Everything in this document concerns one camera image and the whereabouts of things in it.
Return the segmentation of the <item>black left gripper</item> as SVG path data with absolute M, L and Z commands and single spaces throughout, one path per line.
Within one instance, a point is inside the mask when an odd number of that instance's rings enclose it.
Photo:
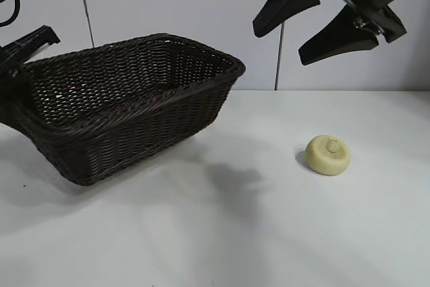
M 1 47 L 1 123 L 18 132 L 31 132 L 28 108 L 32 107 L 32 74 L 8 73 L 32 58 L 44 46 L 58 44 L 60 38 L 50 26 L 41 26 Z

